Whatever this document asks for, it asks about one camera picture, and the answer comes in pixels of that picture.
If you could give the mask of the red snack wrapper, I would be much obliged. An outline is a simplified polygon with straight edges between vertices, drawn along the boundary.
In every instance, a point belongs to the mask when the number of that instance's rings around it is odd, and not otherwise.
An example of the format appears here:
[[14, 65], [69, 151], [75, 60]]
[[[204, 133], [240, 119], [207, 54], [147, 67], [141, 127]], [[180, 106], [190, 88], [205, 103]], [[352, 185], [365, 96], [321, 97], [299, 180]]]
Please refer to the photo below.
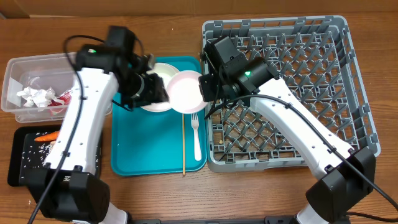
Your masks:
[[61, 105], [68, 105], [72, 98], [71, 93], [73, 92], [72, 89], [64, 91], [62, 94], [56, 97], [56, 99], [52, 99], [49, 106], [61, 106]]

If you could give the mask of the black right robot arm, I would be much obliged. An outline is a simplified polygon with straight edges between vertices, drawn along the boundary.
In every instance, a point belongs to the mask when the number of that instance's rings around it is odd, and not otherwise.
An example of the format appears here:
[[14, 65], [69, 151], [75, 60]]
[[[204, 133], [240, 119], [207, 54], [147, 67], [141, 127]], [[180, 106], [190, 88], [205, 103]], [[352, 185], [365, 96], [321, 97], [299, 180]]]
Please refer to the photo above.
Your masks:
[[202, 58], [209, 68], [199, 79], [204, 101], [242, 101], [281, 132], [317, 178], [295, 223], [335, 223], [373, 191], [374, 154], [354, 149], [326, 128], [266, 59], [248, 60], [227, 35], [205, 44]]

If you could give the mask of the food scraps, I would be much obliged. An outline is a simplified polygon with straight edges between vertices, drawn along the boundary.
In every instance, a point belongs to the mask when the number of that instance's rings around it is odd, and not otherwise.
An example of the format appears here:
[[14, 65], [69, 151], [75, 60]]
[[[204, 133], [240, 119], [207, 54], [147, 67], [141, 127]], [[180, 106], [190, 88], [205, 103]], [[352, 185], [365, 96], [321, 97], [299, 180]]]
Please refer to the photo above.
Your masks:
[[52, 141], [26, 140], [22, 150], [20, 178], [24, 179], [29, 169], [43, 167], [53, 147]]

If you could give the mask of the white napkin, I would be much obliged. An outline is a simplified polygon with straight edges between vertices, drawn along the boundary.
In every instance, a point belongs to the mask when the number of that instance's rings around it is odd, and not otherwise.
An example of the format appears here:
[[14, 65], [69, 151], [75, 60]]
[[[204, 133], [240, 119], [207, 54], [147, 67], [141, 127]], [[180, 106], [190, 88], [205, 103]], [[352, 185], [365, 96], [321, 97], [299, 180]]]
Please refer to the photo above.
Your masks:
[[26, 87], [23, 90], [18, 91], [16, 95], [25, 100], [24, 107], [27, 108], [31, 108], [33, 106], [38, 108], [47, 107], [52, 103], [52, 100], [57, 99], [52, 88], [44, 90]]

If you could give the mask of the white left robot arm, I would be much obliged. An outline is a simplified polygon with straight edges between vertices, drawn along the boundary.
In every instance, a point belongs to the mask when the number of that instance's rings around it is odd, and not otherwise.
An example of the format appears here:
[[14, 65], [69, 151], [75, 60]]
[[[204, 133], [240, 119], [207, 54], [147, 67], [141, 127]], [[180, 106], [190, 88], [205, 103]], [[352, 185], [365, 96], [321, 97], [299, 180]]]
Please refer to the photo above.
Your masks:
[[135, 54], [138, 42], [127, 27], [111, 26], [107, 38], [92, 37], [68, 58], [75, 84], [59, 135], [44, 165], [25, 176], [35, 213], [72, 223], [132, 222], [129, 212], [111, 203], [109, 185], [96, 175], [96, 155], [115, 95], [127, 111], [169, 99], [153, 72], [155, 57]]

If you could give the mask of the orange carrot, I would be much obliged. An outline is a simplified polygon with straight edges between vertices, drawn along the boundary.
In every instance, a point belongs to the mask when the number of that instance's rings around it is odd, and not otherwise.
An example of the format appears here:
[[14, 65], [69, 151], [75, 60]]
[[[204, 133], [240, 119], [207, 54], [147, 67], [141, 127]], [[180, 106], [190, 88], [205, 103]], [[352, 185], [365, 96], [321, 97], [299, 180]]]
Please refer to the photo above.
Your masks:
[[50, 134], [45, 134], [34, 139], [36, 142], [55, 141], [58, 138], [60, 131], [55, 131]]

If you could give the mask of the pink bowl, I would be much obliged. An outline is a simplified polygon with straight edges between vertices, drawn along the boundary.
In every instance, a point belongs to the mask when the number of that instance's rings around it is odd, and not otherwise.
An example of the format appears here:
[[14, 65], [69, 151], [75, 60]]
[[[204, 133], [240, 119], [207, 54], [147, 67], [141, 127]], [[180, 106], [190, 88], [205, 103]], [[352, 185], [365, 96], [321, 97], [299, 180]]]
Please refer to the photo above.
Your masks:
[[192, 114], [201, 111], [208, 104], [204, 102], [199, 78], [201, 74], [184, 70], [174, 75], [166, 87], [171, 108], [179, 113]]

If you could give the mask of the pale green bowl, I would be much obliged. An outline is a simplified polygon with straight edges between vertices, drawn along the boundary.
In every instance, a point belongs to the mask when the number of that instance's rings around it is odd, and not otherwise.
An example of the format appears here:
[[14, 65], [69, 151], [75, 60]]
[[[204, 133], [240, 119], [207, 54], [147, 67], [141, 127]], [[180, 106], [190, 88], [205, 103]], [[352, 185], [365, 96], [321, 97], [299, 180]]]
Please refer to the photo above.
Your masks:
[[179, 72], [177, 68], [167, 63], [156, 63], [152, 70], [149, 70], [147, 73], [152, 74], [156, 73], [159, 77], [163, 79], [164, 87], [167, 88], [170, 80], [174, 75]]

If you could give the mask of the pink plate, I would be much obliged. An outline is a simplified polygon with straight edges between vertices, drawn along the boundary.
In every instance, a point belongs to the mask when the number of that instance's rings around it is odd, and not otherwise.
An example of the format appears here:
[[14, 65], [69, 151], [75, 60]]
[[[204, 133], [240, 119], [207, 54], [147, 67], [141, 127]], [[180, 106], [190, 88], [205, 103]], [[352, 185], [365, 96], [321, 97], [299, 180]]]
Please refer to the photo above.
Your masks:
[[166, 101], [166, 102], [152, 103], [150, 105], [142, 106], [142, 109], [144, 109], [146, 111], [150, 111], [150, 112], [160, 113], [160, 112], [164, 112], [164, 111], [171, 109], [171, 106]]

